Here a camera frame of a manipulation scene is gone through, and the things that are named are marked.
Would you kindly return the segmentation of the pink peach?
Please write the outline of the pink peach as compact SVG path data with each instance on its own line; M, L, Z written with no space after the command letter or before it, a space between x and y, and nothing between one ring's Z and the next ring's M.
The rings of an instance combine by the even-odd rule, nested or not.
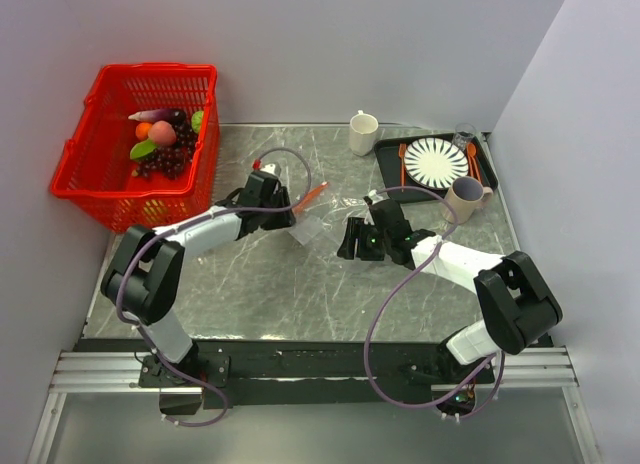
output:
M170 147L175 144L177 135L170 123L157 121L149 128L147 138L157 147Z

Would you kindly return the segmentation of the dark red grape bunch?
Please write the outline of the dark red grape bunch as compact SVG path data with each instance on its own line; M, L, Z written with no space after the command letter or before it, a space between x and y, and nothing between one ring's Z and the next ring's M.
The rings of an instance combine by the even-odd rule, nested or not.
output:
M132 171L133 177L149 179L152 175L159 174L174 180L184 173L195 154L198 134L191 129L189 120L171 125L177 135L175 144L170 147L157 147L152 154L142 160L130 159L135 164Z

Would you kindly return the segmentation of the clear zip top bag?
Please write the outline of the clear zip top bag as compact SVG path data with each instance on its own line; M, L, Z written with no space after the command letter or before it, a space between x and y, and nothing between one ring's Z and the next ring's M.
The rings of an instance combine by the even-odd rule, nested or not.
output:
M333 196L328 201L324 201L323 194L328 189L329 182L321 182L294 207L294 217L297 221L288 233L302 246L308 246L314 239L320 237L328 239L335 246L341 242L339 232L343 229L343 224L340 220L346 216L348 207L339 197ZM323 205L329 206L326 215L324 217L315 215L313 210Z

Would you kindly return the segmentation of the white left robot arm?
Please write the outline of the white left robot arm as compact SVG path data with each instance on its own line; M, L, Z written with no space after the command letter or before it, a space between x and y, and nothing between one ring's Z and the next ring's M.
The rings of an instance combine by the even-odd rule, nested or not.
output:
M197 344L172 310L184 262L258 229L293 226L292 211L272 211L290 205L288 189L279 174L277 164L254 170L244 187L171 227L130 227L111 259L100 292L115 303L119 289L124 289L123 316L134 320L163 354L162 371L172 383L191 383L202 367Z

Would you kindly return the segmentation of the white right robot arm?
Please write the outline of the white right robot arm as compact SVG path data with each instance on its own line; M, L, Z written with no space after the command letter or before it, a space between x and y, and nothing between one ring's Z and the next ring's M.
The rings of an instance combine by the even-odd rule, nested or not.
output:
M477 251L426 229L414 230L397 202L370 203L368 216L347 221L337 256L345 260L390 258L409 270L446 279L475 294L482 319L444 341L439 374L460 382L481 358L516 355L563 318L561 307L533 260Z

